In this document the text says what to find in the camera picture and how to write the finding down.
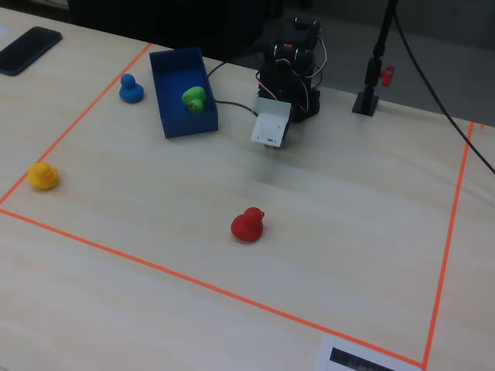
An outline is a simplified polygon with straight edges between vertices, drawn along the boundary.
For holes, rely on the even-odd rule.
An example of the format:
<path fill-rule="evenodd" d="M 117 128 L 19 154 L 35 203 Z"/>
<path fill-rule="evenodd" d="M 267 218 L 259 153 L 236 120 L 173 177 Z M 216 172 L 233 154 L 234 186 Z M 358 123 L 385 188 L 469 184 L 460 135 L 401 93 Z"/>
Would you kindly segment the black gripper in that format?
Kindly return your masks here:
<path fill-rule="evenodd" d="M 291 123 L 292 123 L 292 120 L 291 120 L 291 117 L 289 116 L 288 120 L 287 120 L 287 123 L 285 125 L 285 129 L 284 129 L 284 132 L 283 132 L 283 135 L 282 135 L 282 138 L 280 140 L 280 145 L 278 148 L 282 148 L 284 145 L 285 145 L 285 139 L 286 139 L 286 136 L 287 136 L 287 133 L 288 133 L 288 130 L 291 126 Z"/>

